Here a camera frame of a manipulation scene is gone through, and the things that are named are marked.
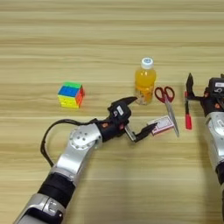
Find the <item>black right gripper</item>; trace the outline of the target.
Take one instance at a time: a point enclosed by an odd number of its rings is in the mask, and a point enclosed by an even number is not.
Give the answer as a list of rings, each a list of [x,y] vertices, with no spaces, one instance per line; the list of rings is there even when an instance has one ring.
[[[224,73],[220,74],[220,77],[224,79]],[[186,81],[187,98],[193,101],[199,101],[203,108],[204,115],[207,116],[213,112],[224,112],[224,108],[217,101],[217,99],[211,96],[208,92],[205,92],[203,96],[196,96],[193,92],[193,76],[189,73]]]

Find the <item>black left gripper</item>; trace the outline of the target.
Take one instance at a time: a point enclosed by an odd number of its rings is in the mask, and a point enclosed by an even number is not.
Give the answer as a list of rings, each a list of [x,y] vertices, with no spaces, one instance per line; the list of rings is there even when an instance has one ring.
[[[123,107],[128,107],[137,98],[135,96],[124,97],[118,100],[115,104]],[[94,120],[97,128],[99,129],[102,137],[102,141],[105,143],[114,137],[120,137],[124,134],[124,127],[130,122],[129,118],[131,116],[131,111],[123,110],[119,112],[118,109],[113,109],[109,112],[109,116],[104,120]],[[144,127],[138,134],[136,134],[135,143],[146,138],[157,126],[154,122],[150,125]]]

